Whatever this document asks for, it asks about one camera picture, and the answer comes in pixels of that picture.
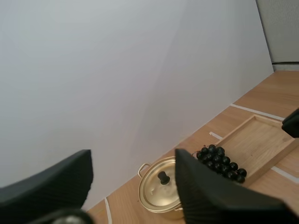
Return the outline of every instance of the golden pot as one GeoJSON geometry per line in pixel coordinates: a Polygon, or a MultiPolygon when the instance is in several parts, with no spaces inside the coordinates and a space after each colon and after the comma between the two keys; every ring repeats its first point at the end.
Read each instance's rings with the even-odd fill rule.
{"type": "Polygon", "coordinates": [[[184,217],[175,180],[175,157],[162,159],[155,164],[143,164],[138,175],[139,200],[148,211],[158,213],[167,219],[184,217]],[[141,170],[149,166],[144,176],[141,170]]]}

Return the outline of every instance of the white tape line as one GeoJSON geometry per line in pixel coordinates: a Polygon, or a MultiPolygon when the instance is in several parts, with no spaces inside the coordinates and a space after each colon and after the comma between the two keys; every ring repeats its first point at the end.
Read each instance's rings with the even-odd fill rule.
{"type": "MultiPolygon", "coordinates": [[[[223,139],[221,136],[215,134],[214,132],[210,132],[209,134],[219,140],[223,139]]],[[[278,167],[272,167],[271,169],[274,170],[275,172],[279,173],[280,175],[284,176],[285,178],[287,178],[295,183],[299,183],[299,178],[279,169],[278,167]]]]}
{"type": "Polygon", "coordinates": [[[280,175],[284,176],[285,178],[288,178],[289,180],[295,182],[295,183],[299,183],[299,178],[279,169],[278,167],[272,167],[272,170],[274,170],[275,172],[279,173],[280,175]]]}
{"type": "Polygon", "coordinates": [[[264,112],[252,110],[252,109],[249,109],[247,107],[238,106],[238,105],[235,105],[235,104],[231,104],[231,106],[242,109],[242,110],[245,110],[245,111],[250,111],[250,112],[253,112],[253,113],[257,113],[257,114],[260,114],[260,115],[263,115],[263,116],[267,116],[269,118],[274,118],[274,119],[277,119],[277,120],[284,120],[284,118],[282,118],[282,117],[275,116],[275,115],[272,115],[272,114],[269,114],[269,113],[264,113],[264,112]]]}
{"type": "Polygon", "coordinates": [[[219,139],[219,140],[223,139],[221,136],[215,134],[214,132],[210,132],[209,134],[210,134],[211,136],[214,136],[215,138],[217,138],[217,139],[219,139]]]}
{"type": "Polygon", "coordinates": [[[105,197],[105,205],[106,205],[106,213],[107,213],[107,218],[108,218],[108,224],[112,224],[112,217],[111,217],[111,212],[108,204],[108,200],[105,197]]]}

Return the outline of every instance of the wooden tray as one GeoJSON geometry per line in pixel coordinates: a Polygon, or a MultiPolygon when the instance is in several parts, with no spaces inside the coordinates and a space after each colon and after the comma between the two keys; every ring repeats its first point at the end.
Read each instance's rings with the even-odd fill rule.
{"type": "Polygon", "coordinates": [[[299,145],[281,129],[281,122],[253,115],[217,143],[231,161],[247,170],[247,187],[299,145]]]}

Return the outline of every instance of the pot lid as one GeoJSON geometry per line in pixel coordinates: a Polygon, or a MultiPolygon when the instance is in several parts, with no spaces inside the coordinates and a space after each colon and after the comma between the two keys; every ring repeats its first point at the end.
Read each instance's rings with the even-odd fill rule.
{"type": "Polygon", "coordinates": [[[180,204],[175,180],[175,157],[150,166],[139,185],[139,199],[152,212],[167,212],[180,204]]]}

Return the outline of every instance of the pot handle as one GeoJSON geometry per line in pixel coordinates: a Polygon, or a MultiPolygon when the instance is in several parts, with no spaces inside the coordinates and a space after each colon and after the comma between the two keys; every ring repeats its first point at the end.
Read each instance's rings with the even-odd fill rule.
{"type": "Polygon", "coordinates": [[[148,167],[150,167],[151,166],[151,164],[150,163],[144,163],[144,164],[142,164],[142,166],[140,166],[140,168],[139,168],[139,170],[138,170],[138,176],[142,179],[142,176],[141,176],[141,171],[143,170],[143,168],[145,167],[145,166],[148,166],[148,167]]]}

